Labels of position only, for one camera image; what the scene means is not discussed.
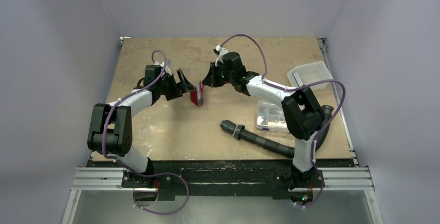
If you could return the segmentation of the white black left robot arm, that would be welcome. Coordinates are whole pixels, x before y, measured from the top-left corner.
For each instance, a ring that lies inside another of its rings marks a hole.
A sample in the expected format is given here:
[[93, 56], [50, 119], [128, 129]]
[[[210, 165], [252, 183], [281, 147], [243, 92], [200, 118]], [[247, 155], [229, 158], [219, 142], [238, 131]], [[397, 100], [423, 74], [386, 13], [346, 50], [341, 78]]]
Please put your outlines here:
[[111, 103], [97, 103], [92, 110], [88, 148], [135, 174], [134, 180], [141, 187], [152, 185], [155, 173], [151, 159], [132, 146], [132, 118], [153, 106], [161, 96], [170, 101], [196, 91], [181, 69], [177, 76], [164, 64], [147, 65], [144, 77], [128, 95]]

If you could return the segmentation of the red leather card holder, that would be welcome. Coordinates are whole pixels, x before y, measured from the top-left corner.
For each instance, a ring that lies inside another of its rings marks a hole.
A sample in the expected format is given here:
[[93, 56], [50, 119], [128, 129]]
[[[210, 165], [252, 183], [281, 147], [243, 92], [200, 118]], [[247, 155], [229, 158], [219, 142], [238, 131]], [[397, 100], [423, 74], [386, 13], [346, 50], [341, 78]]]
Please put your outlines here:
[[203, 105], [203, 91], [204, 85], [201, 81], [198, 81], [195, 85], [195, 91], [191, 91], [190, 100], [197, 107], [201, 107]]

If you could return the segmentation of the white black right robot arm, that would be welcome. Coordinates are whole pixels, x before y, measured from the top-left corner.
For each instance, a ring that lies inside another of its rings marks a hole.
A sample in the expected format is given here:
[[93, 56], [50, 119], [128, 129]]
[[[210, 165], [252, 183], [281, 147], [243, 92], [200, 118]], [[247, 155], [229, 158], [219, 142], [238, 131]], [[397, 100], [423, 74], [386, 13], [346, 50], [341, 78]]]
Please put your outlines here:
[[315, 163], [315, 139], [325, 120], [325, 113], [309, 88], [295, 88], [265, 79], [263, 75], [247, 71], [237, 52], [224, 48], [214, 51], [217, 58], [210, 63], [209, 72], [202, 84], [222, 87], [231, 84], [247, 96], [258, 97], [282, 108], [286, 126], [295, 140], [291, 179], [304, 186], [311, 181]]

